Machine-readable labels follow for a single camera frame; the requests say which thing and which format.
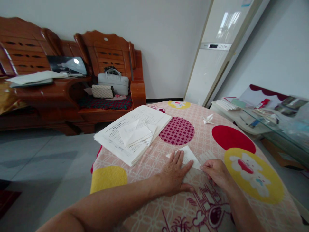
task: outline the wooden sofa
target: wooden sofa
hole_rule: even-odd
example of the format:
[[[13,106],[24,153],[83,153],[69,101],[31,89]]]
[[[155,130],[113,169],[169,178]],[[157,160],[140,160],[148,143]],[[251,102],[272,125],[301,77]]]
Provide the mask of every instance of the wooden sofa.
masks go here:
[[[44,36],[52,41],[49,44]],[[20,18],[0,17],[0,64],[4,81],[8,77],[50,70],[46,55],[80,56],[75,42],[61,41],[48,29]],[[66,135],[77,135],[79,129],[72,121],[82,121],[76,102],[85,94],[82,81],[91,78],[59,79],[53,84],[16,88],[15,94],[29,107],[0,116],[0,130],[53,128]]]
[[[16,88],[16,95],[31,108],[27,112],[17,110],[1,115],[0,130],[44,127],[66,135],[76,135],[80,129],[84,133],[94,133],[96,123],[114,121],[146,104],[141,51],[135,50],[134,45],[122,37],[98,31],[76,34],[75,40],[62,41],[52,31],[30,22],[0,17],[0,75],[16,76],[49,70],[46,55],[81,56],[90,73],[86,78],[56,79],[52,85]],[[113,56],[117,56],[117,62],[113,62]],[[116,66],[130,79],[132,107],[127,110],[80,107],[78,100],[86,95],[82,82],[96,83],[97,75],[110,65]]]
[[[83,35],[75,34],[74,38],[83,60],[92,70],[93,82],[97,83],[97,76],[99,73],[104,73],[105,67],[113,65],[123,76],[129,78],[133,102],[132,107],[127,110],[82,108],[78,114],[84,121],[75,122],[74,125],[84,133],[94,133],[96,123],[115,121],[134,108],[146,104],[140,50],[135,50],[134,45],[122,37],[99,31],[88,31]]]

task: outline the laptop screen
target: laptop screen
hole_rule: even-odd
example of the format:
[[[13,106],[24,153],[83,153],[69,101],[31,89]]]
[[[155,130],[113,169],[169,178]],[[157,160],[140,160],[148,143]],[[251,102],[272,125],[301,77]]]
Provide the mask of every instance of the laptop screen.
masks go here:
[[[47,59],[54,72],[87,75],[84,61],[79,56],[47,56]]]

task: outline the round table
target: round table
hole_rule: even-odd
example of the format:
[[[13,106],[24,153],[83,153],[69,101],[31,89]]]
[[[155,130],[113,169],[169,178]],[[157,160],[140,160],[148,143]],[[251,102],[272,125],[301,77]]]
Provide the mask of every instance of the round table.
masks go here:
[[[132,167],[101,147],[93,164],[92,185],[98,185],[98,179],[101,185],[110,178],[119,180],[118,185],[146,179],[161,171],[167,154],[188,145],[201,164],[208,159],[225,162],[267,231],[301,230],[302,220],[287,188],[261,150],[237,126],[189,102],[147,106],[172,116],[172,120]],[[210,114],[214,114],[214,124],[204,124],[202,117]],[[227,197],[218,186],[195,168],[184,182],[195,192],[149,202],[116,231],[236,231]]]

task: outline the white handbag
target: white handbag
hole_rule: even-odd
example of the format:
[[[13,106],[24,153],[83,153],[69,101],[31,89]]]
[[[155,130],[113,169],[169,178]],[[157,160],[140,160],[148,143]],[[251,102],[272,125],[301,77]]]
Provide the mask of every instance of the white handbag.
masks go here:
[[[92,95],[95,98],[113,98],[114,89],[109,85],[92,85]]]
[[[116,71],[118,75],[109,74],[110,71]],[[114,87],[115,94],[127,96],[129,94],[129,78],[121,76],[116,69],[109,69],[105,73],[98,75],[99,85],[110,85]]]

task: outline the red circle pattern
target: red circle pattern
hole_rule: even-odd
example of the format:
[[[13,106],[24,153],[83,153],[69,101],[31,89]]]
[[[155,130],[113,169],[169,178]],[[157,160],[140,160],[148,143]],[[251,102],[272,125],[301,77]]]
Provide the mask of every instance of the red circle pattern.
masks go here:
[[[184,145],[193,139],[194,133],[194,127],[189,121],[173,117],[161,131],[159,137],[172,145]]]
[[[239,130],[228,126],[215,126],[212,129],[215,141],[224,149],[241,148],[253,154],[257,151],[254,143]]]

